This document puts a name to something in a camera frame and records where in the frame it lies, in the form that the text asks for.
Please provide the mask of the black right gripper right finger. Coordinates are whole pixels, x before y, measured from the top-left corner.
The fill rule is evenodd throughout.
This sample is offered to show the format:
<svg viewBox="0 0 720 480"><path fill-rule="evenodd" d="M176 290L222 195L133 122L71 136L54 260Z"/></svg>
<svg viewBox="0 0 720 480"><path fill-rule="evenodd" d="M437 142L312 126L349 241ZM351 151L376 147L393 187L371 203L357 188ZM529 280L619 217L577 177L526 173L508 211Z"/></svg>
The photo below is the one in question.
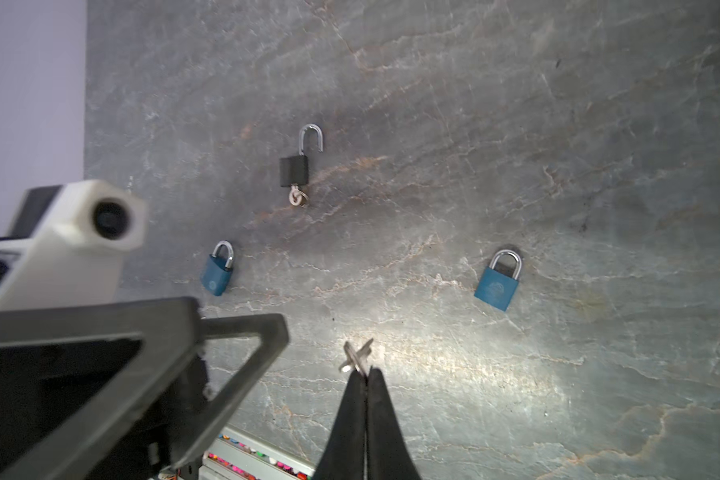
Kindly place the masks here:
<svg viewBox="0 0 720 480"><path fill-rule="evenodd" d="M371 480L421 480L406 448L382 371L367 378L367 477Z"/></svg>

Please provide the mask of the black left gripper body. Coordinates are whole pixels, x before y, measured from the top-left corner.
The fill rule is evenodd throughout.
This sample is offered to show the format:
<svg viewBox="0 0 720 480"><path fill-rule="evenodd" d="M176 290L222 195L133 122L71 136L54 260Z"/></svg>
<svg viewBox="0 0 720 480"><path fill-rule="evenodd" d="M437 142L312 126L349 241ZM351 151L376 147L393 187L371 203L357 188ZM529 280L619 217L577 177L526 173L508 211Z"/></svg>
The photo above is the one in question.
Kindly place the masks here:
<svg viewBox="0 0 720 480"><path fill-rule="evenodd" d="M200 405L191 297L0 312L0 479L145 479Z"/></svg>

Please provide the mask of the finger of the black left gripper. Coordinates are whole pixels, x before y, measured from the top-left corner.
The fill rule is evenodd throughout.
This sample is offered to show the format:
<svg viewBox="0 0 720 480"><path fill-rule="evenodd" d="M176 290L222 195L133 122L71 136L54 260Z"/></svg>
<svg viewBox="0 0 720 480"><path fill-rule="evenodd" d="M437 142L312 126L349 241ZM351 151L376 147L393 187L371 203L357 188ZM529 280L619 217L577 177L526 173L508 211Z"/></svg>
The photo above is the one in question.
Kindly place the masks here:
<svg viewBox="0 0 720 480"><path fill-rule="evenodd" d="M289 343L285 317L277 313L200 319L198 328L201 342L255 337L259 344L202 409L171 421L172 468L202 456Z"/></svg>

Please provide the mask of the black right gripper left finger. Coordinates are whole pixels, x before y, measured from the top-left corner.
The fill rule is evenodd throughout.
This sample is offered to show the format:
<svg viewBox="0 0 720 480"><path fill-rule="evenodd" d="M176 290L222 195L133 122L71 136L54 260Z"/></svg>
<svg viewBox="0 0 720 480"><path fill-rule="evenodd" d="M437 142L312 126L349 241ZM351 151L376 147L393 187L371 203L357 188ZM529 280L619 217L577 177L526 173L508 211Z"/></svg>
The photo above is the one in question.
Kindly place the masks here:
<svg viewBox="0 0 720 480"><path fill-rule="evenodd" d="M363 480L367 423L366 377L353 371L345 388L325 451L313 478Z"/></svg>

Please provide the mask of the tiny silver key with ring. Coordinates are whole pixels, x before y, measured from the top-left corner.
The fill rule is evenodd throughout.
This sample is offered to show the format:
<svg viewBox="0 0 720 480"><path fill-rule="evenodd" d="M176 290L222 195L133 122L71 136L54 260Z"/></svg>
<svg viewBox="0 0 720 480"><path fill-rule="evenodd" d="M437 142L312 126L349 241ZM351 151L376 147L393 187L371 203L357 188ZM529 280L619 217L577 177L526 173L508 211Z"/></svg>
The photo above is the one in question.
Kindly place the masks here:
<svg viewBox="0 0 720 480"><path fill-rule="evenodd" d="M350 341L346 341L343 345L343 350L346 359L338 367L338 370L342 373L349 373L354 370L359 372L362 376L368 376L368 366L366 365L367 359L372 353L372 345L374 339L367 340L361 347L355 348Z"/></svg>

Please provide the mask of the dark grey padlock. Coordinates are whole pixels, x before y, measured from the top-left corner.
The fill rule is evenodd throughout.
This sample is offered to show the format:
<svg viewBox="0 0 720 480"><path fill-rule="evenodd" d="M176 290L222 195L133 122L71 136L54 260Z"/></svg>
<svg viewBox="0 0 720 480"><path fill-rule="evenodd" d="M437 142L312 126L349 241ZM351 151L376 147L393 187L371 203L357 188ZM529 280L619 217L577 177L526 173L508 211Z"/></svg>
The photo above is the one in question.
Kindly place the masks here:
<svg viewBox="0 0 720 480"><path fill-rule="evenodd" d="M306 137L309 131L315 133L317 150L320 153L324 151L324 133L321 127L314 123L303 126L299 132L298 154L279 159L279 179L283 188L309 183L309 159L306 155Z"/></svg>

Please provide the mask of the small blue padlock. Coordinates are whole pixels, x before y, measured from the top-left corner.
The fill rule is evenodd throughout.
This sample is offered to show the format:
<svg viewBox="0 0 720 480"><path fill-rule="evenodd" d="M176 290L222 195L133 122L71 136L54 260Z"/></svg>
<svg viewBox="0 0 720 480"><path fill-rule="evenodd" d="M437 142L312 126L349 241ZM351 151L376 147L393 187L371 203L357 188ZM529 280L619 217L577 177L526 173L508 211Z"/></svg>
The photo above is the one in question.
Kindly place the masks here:
<svg viewBox="0 0 720 480"><path fill-rule="evenodd" d="M505 275L496 269L502 257L510 257L515 261L511 275ZM474 297L484 303L506 312L519 285L519 276L522 271L523 260L521 256L512 249L497 251L475 289Z"/></svg>

